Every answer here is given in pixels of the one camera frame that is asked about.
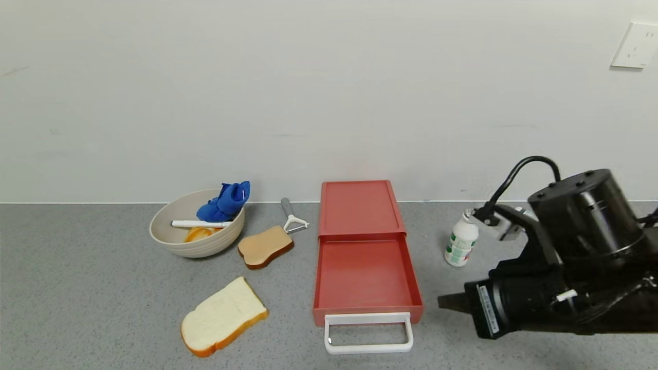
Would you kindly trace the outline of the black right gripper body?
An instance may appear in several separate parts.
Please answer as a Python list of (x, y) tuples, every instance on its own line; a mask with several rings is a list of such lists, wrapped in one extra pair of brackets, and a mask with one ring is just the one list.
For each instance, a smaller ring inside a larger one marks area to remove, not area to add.
[(503, 275), (466, 283), (468, 309), (481, 339), (499, 339), (517, 331), (541, 332), (543, 277)]

